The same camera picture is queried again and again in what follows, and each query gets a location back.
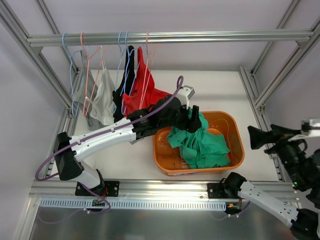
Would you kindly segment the green tank top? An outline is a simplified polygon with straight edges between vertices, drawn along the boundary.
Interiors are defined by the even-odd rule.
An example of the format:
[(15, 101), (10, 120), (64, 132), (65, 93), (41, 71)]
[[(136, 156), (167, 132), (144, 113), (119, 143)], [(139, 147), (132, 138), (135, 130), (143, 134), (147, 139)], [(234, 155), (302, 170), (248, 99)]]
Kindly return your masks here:
[(223, 168), (230, 164), (225, 137), (208, 131), (209, 123), (202, 113), (199, 114), (201, 128), (190, 133), (172, 127), (167, 141), (172, 148), (178, 148), (180, 157), (191, 169)]

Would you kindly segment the pink wire hanger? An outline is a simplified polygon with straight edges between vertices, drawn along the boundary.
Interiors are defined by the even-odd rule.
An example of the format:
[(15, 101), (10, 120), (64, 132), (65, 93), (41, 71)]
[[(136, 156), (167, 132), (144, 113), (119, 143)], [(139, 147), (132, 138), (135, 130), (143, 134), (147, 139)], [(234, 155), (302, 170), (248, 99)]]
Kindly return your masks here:
[(147, 89), (148, 89), (149, 81), (150, 81), (150, 74), (151, 74), (151, 70), (149, 69), (149, 67), (152, 67), (154, 64), (154, 58), (155, 58), (156, 47), (157, 47), (157, 45), (155, 45), (151, 48), (151, 50), (149, 50), (149, 45), (148, 45), (149, 36), (150, 36), (150, 31), (148, 31), (146, 34), (145, 49), (146, 49), (146, 54), (147, 54), (147, 60), (146, 60), (146, 64), (145, 64), (142, 95), (141, 95), (140, 102), (139, 102), (140, 109), (142, 109), (143, 104), (144, 104), (144, 100), (146, 97), (146, 93), (147, 93)]

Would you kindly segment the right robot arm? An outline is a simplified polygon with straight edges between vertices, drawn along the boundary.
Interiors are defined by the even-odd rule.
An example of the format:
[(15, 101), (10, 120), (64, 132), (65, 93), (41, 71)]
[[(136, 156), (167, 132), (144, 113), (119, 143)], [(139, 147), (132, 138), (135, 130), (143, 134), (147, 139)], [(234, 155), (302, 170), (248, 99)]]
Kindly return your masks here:
[(300, 129), (291, 129), (272, 124), (270, 131), (248, 126), (250, 147), (258, 150), (262, 146), (272, 146), (264, 152), (277, 155), (287, 172), (291, 183), (278, 182), (277, 189), (289, 192), (309, 191), (306, 198), (316, 210), (297, 208), (278, 196), (269, 194), (271, 186), (261, 190), (242, 175), (231, 172), (222, 182), (223, 193), (231, 199), (247, 200), (276, 217), (297, 240), (318, 240), (320, 238), (320, 151), (307, 157), (306, 140), (320, 135), (319, 119), (305, 119)]

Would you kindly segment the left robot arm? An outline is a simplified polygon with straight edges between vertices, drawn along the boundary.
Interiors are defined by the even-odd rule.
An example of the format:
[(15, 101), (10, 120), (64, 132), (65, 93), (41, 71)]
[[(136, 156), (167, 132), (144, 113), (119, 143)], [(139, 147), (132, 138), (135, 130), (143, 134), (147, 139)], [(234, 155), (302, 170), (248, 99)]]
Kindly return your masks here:
[(116, 123), (83, 136), (62, 132), (57, 135), (53, 150), (58, 177), (61, 181), (77, 181), (89, 194), (101, 196), (108, 188), (101, 172), (84, 162), (87, 157), (117, 144), (153, 136), (167, 127), (194, 133), (202, 126), (199, 113), (197, 105), (189, 107), (168, 95), (156, 104), (135, 110)]

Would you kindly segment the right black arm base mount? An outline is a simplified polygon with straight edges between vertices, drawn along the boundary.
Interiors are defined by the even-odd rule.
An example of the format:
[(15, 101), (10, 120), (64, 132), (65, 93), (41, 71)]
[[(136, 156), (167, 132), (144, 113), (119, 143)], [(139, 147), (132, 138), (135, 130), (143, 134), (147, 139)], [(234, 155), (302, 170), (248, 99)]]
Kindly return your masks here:
[(210, 182), (206, 186), (209, 199), (225, 199), (228, 197), (222, 183)]

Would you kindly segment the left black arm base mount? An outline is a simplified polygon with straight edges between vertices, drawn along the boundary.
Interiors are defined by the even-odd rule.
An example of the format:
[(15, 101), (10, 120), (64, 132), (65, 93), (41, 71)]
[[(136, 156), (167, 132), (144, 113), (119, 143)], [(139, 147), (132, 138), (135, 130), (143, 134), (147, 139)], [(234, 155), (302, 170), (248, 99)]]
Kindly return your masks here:
[[(103, 197), (118, 197), (120, 182), (115, 180), (104, 180), (97, 187), (91, 188), (90, 191)], [(75, 195), (81, 197), (94, 196), (88, 190), (86, 190), (81, 183), (77, 183), (75, 188)]]

